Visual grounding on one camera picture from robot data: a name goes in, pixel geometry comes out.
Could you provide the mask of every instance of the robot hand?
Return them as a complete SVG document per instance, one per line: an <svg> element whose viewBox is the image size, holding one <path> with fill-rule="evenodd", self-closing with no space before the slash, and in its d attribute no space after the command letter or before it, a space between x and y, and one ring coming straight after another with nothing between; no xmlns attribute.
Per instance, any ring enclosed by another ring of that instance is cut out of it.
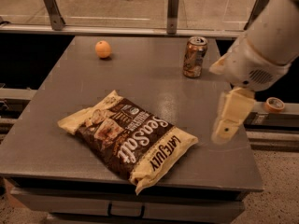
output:
<svg viewBox="0 0 299 224"><path fill-rule="evenodd" d="M221 95L212 141L230 141L254 106L254 93L287 74L299 55L298 0L271 0L257 20L210 67L235 87Z"/></svg>

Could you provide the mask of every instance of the table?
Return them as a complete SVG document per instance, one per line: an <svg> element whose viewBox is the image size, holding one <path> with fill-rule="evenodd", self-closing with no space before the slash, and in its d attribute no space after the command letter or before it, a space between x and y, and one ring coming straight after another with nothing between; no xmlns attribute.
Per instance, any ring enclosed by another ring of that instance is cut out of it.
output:
<svg viewBox="0 0 299 224"><path fill-rule="evenodd" d="M97 41L112 47L95 55ZM76 36L0 146L0 175L12 195L49 223L229 223L263 183L244 129L224 146L210 141L218 99L230 90L208 72L220 57L214 39L199 78L182 75L185 37ZM135 195L57 121L111 91L194 134L199 143L155 186Z"/></svg>

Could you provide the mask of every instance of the snack bag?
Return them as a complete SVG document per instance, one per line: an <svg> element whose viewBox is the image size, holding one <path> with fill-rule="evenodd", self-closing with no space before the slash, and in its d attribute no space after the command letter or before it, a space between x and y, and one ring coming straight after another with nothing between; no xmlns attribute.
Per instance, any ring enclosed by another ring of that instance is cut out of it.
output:
<svg viewBox="0 0 299 224"><path fill-rule="evenodd" d="M58 121L121 178L142 189L155 185L198 139L115 91L87 109Z"/></svg>

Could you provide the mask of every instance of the floor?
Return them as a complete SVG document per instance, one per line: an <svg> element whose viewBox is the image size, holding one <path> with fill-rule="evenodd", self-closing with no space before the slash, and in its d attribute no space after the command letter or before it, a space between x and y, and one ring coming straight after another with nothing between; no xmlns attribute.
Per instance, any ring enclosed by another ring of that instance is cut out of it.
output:
<svg viewBox="0 0 299 224"><path fill-rule="evenodd" d="M178 28L242 30L254 1L179 0ZM167 0L57 0L57 3L66 24L166 27ZM17 24L50 24L42 0L0 0L0 17ZM298 224L299 141L295 138L251 142L255 144L253 154L264 192L252 193L245 199L246 211L233 224ZM45 218L45 213L10 207L6 196L0 195L0 224L41 224Z"/></svg>

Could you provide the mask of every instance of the black handle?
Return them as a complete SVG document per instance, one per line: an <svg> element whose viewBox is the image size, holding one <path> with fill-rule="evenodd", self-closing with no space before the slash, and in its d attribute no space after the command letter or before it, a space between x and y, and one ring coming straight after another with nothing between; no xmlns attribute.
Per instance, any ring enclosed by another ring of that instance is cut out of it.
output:
<svg viewBox="0 0 299 224"><path fill-rule="evenodd" d="M109 217L132 217L132 218L142 218L144 216L145 206L142 205L140 209L140 215L139 216L122 216L122 215L115 215L112 214L112 203L109 204L107 213Z"/></svg>

